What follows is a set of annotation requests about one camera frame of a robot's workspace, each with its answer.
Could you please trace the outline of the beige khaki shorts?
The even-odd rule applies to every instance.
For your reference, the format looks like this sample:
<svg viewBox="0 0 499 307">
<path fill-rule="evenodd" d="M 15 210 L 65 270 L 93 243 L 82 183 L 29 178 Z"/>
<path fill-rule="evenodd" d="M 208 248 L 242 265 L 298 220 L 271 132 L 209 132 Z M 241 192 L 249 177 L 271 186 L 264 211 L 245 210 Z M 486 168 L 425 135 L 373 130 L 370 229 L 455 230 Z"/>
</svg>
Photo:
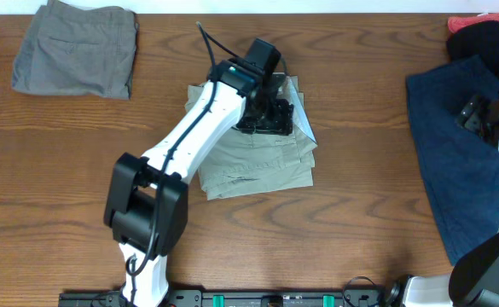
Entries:
<svg viewBox="0 0 499 307">
<path fill-rule="evenodd" d="M 311 186 L 315 148 L 298 126 L 288 136 L 230 129 L 200 165 L 200 187 L 213 200 Z"/>
</svg>

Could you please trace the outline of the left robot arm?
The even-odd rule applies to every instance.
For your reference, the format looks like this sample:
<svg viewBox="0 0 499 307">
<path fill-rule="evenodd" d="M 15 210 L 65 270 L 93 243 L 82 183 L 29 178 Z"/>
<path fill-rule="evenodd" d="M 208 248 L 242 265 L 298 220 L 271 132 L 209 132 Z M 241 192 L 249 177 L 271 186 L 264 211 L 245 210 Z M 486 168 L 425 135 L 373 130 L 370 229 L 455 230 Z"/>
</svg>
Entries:
<svg viewBox="0 0 499 307">
<path fill-rule="evenodd" d="M 169 291 L 167 255 L 188 221 L 189 184 L 229 130 L 287 136 L 293 106 L 277 92 L 284 77 L 276 47 L 255 39 L 243 57 L 212 63 L 195 105 L 142 156 L 123 153 L 113 167 L 103 222 L 125 257 L 123 306 L 158 306 Z"/>
</svg>

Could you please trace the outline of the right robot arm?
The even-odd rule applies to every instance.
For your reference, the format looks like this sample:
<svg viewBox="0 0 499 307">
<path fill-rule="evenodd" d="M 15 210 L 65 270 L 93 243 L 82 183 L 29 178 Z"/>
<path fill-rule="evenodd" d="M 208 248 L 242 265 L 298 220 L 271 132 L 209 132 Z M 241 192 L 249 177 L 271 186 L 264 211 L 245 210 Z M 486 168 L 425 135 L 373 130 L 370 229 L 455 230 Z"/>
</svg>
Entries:
<svg viewBox="0 0 499 307">
<path fill-rule="evenodd" d="M 409 76 L 409 125 L 452 264 L 405 276 L 387 306 L 499 306 L 499 79 L 478 57 Z"/>
</svg>

